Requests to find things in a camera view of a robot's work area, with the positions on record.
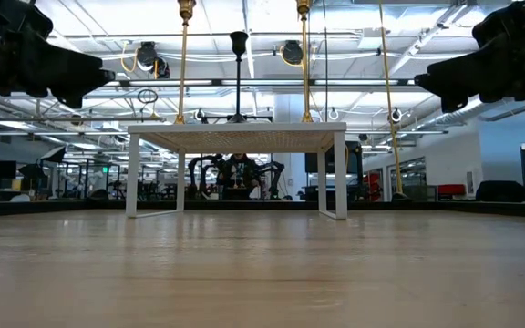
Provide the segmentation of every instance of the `ceiling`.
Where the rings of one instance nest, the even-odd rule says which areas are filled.
[[[324,8],[322,0],[315,0],[310,13],[310,78],[385,78],[384,56],[379,55],[382,38],[377,1],[325,2]],[[456,6],[440,0],[386,1],[384,27],[390,78],[412,79],[414,75],[426,72],[427,66],[434,62],[476,50],[477,44],[470,36],[471,27],[509,2],[467,1],[469,6]],[[117,72],[119,80],[153,78],[140,69],[128,72],[121,64],[123,58],[126,67],[133,67],[134,49],[141,41],[156,42],[160,55],[170,65],[171,79],[180,77],[182,25],[176,1],[39,0],[36,5],[54,22],[54,32],[48,42],[103,58],[104,67]],[[280,56],[285,41],[301,40],[301,23],[294,0],[198,0],[193,14],[189,24],[186,78],[236,78],[229,33],[246,31],[250,34],[247,45],[250,51],[243,56],[243,79],[301,80],[302,69],[286,65]],[[439,28],[438,23],[443,23],[444,27]],[[171,121],[178,110],[179,89],[153,89],[160,93],[160,99],[155,107],[146,108],[144,115],[155,111]],[[84,100],[82,109],[58,105],[53,98],[36,101],[25,95],[14,95],[0,99],[0,118],[34,115],[64,118],[78,114],[107,118],[109,122],[112,118],[130,117],[133,113],[140,115],[143,104],[137,101],[138,91],[134,87],[104,87],[93,91]],[[337,120],[350,126],[387,128],[388,104],[384,84],[378,87],[333,86],[327,93],[324,87],[315,87],[312,91],[311,106],[315,112],[325,110],[327,105],[328,110],[338,112]],[[242,111],[285,110],[274,107],[277,93],[301,94],[303,87],[244,88]],[[191,113],[198,108],[206,113],[228,114],[235,107],[235,87],[190,87],[186,95],[184,102],[186,112],[190,113],[189,121]],[[414,86],[393,88],[391,101],[394,108],[410,113],[410,120],[415,123],[440,107],[437,97]],[[129,123],[119,122],[111,127],[124,131]],[[49,122],[34,124],[33,127],[71,131],[90,130],[99,125],[86,123],[76,127],[69,122]],[[0,124],[0,129],[11,130],[13,127]],[[97,144],[112,149],[123,148],[121,143],[110,140],[97,140]]]

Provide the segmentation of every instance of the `white wall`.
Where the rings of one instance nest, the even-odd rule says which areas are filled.
[[[474,120],[464,127],[450,128],[447,135],[424,136],[417,141],[417,147],[400,151],[401,162],[422,157],[427,163],[428,185],[467,185],[468,172],[473,172],[475,190],[483,180],[479,133]],[[387,168],[394,165],[394,154],[377,155],[364,160],[364,171],[384,169],[383,178],[389,180]]]
[[[301,122],[304,113],[304,97],[302,95],[275,95],[274,96],[274,121],[277,123]],[[279,180],[279,197],[285,193],[291,195],[293,200],[298,191],[307,185],[305,173],[304,154],[273,154],[273,159],[284,164],[283,176]]]
[[[521,144],[525,143],[525,112],[497,122],[479,122],[483,177],[523,184]]]

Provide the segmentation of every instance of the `ceiling pipe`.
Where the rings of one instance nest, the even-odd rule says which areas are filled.
[[[478,120],[480,120],[482,122],[497,122],[497,121],[502,120],[504,118],[510,118],[512,116],[515,116],[515,115],[518,115],[518,114],[524,113],[524,112],[525,112],[525,106],[519,107],[519,108],[515,108],[515,109],[512,109],[512,110],[508,110],[505,113],[501,113],[501,114],[498,114],[496,116],[492,116],[490,118],[478,117]]]
[[[152,118],[147,116],[146,118],[141,117],[129,117],[129,118],[0,118],[0,122],[34,122],[34,123],[47,123],[47,122],[140,122],[140,121],[166,121],[165,118]]]
[[[188,37],[228,37],[228,33],[190,33]],[[332,37],[341,37],[348,39],[360,39],[361,36],[356,32],[328,32],[328,36]],[[150,34],[150,35],[64,35],[63,39],[70,41],[87,41],[91,37],[96,41],[132,41],[132,42],[141,42],[141,41],[155,41],[159,42],[160,38],[180,38],[181,33],[173,34]],[[294,38],[301,36],[301,33],[296,32],[252,32],[250,36],[259,36],[259,37],[280,37],[280,38]],[[313,38],[322,38],[324,37],[323,33],[313,33],[311,34]],[[49,36],[48,40],[60,39],[57,36]]]

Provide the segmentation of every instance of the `table top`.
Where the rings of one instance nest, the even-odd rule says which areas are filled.
[[[313,153],[334,144],[344,122],[131,125],[129,134],[186,153]]]

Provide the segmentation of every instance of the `ceiling light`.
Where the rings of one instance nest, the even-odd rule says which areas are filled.
[[[128,132],[121,131],[98,131],[98,132],[84,132],[85,136],[127,136]]]
[[[385,86],[386,80],[384,79],[330,79],[329,81],[325,80],[315,80],[317,86],[324,86],[327,83],[329,86]],[[398,80],[390,80],[390,86],[398,85]]]
[[[74,146],[76,148],[80,148],[80,149],[89,149],[89,150],[98,148],[96,145],[91,145],[91,144],[87,144],[87,143],[79,143],[79,142],[73,143],[72,146]]]
[[[362,130],[362,129],[357,129],[357,128],[349,128],[345,133],[347,134],[356,134],[356,133],[364,133],[364,134],[367,134],[367,135],[380,135],[380,136],[385,136],[385,135],[389,135],[390,134],[390,131],[374,131],[374,130]],[[448,134],[448,131],[446,130],[441,130],[441,131],[397,131],[396,132],[397,134],[407,134],[407,135],[416,135],[416,136],[420,136],[420,135],[436,135],[436,134]]]
[[[78,132],[34,132],[35,136],[77,136]]]
[[[390,146],[367,146],[367,145],[363,145],[362,146],[362,149],[389,149]]]
[[[18,137],[18,136],[28,136],[27,132],[0,132],[0,137],[9,136],[9,137]]]
[[[58,138],[54,138],[54,137],[48,137],[48,136],[44,136],[44,139],[48,140],[48,141],[52,141],[52,142],[56,142],[56,143],[59,143],[59,144],[65,144],[66,142],[58,139]]]
[[[17,128],[17,129],[32,129],[34,127],[24,123],[24,122],[17,122],[17,121],[0,121],[0,125],[8,128]]]
[[[364,154],[390,154],[390,151],[364,151]]]
[[[223,86],[236,86],[235,79],[227,79],[222,81]],[[241,86],[302,86],[302,80],[287,80],[287,79],[278,79],[278,80],[267,80],[267,79],[242,79]]]
[[[179,80],[167,80],[167,81],[131,81],[129,84],[132,87],[179,87]],[[211,86],[211,80],[185,80],[185,86]]]

